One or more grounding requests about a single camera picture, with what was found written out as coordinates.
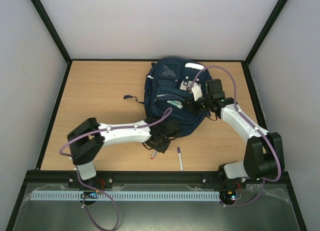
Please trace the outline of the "red marker pen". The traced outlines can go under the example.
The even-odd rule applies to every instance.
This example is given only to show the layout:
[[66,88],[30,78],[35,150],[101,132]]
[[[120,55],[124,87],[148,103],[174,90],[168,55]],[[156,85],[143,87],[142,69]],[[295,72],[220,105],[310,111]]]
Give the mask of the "red marker pen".
[[155,158],[155,156],[157,155],[157,153],[158,153],[158,151],[155,150],[150,159],[153,160]]

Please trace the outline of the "white glue stick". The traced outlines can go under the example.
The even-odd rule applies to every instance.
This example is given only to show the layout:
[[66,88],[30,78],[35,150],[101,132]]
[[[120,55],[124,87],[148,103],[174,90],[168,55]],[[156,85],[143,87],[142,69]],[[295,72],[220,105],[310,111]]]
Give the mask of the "white glue stick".
[[179,108],[179,109],[182,109],[183,105],[180,101],[177,101],[177,100],[168,100],[167,101],[169,104]]

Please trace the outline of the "purple marker pen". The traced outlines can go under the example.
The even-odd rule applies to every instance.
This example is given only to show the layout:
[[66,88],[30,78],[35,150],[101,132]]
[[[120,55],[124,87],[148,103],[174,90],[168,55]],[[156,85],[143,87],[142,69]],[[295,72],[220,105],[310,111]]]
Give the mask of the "purple marker pen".
[[184,172],[183,160],[182,160],[182,154],[181,154],[180,147],[177,147],[177,154],[178,154],[180,172]]

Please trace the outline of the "navy blue student backpack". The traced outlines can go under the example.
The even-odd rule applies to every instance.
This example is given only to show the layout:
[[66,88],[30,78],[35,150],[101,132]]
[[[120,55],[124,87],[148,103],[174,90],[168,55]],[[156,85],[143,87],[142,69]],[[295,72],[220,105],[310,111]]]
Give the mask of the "navy blue student backpack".
[[146,75],[144,85],[144,105],[147,117],[160,119],[167,108],[172,108],[172,113],[167,121],[177,122],[180,131],[178,138],[189,136],[196,130],[207,115],[208,111],[200,111],[198,114],[189,112],[185,107],[177,108],[167,101],[184,102],[194,96],[187,91],[191,82],[197,83],[202,95],[207,94],[206,81],[212,77],[206,69],[199,73],[204,66],[188,59],[179,57],[165,57],[151,64],[151,69]]

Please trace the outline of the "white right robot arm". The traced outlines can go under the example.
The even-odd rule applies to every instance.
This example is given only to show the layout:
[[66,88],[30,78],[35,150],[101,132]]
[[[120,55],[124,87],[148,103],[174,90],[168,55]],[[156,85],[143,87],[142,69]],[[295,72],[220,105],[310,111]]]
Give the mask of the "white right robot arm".
[[200,86],[191,81],[186,90],[193,97],[183,105],[195,114],[213,112],[229,124],[246,144],[243,160],[219,167],[218,182],[229,187],[237,178],[278,181],[284,164],[281,136],[259,126],[243,112],[234,98],[226,97],[220,79],[206,81],[205,88],[207,95],[203,96]]

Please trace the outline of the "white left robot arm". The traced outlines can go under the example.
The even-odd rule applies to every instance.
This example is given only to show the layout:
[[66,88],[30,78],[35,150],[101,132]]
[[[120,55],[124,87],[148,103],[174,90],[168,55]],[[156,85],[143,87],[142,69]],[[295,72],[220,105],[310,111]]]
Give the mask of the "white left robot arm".
[[72,162],[81,179],[86,181],[97,175],[94,159],[102,147],[136,142],[165,153],[179,132],[179,125],[174,120],[159,121],[149,117],[134,123],[105,124],[92,117],[71,131],[67,140]]

